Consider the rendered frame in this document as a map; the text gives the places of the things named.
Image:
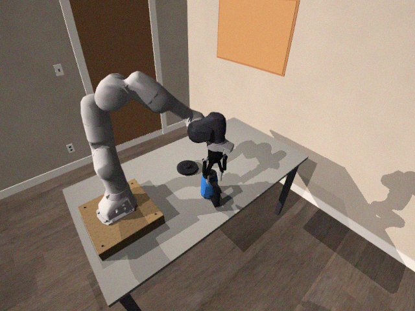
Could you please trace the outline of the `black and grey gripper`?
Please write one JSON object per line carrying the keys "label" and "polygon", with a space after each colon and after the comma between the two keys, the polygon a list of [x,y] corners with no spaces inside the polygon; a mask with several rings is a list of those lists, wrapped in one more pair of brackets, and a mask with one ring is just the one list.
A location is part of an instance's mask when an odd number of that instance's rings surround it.
{"label": "black and grey gripper", "polygon": [[[217,158],[213,158],[217,157]],[[204,176],[206,176],[206,183],[209,185],[209,173],[211,171],[212,166],[215,163],[218,163],[219,166],[219,179],[222,181],[222,173],[224,173],[224,170],[226,170],[226,162],[227,162],[228,156],[226,154],[223,155],[223,152],[214,152],[208,149],[208,157],[206,159],[202,159],[203,161],[203,167],[202,167],[202,173]],[[222,165],[220,160],[222,159]],[[207,166],[207,163],[209,161],[209,164]],[[207,169],[206,169],[207,168]]]}

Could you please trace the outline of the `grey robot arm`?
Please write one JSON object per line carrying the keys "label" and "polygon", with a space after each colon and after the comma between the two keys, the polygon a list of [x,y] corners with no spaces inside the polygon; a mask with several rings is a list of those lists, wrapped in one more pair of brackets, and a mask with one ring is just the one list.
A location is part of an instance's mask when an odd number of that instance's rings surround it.
{"label": "grey robot arm", "polygon": [[106,188],[97,209],[97,217],[103,224],[111,225],[133,213],[137,200],[119,162],[110,112],[117,111],[130,100],[137,101],[154,113],[165,113],[174,104],[169,111],[184,120],[192,142],[206,142],[209,150],[227,154],[231,153],[234,144],[225,139],[226,118],[223,114],[211,112],[205,117],[176,100],[159,82],[145,73],[136,71],[127,79],[119,73],[106,77],[97,86],[95,94],[83,97],[80,105],[94,169]]}

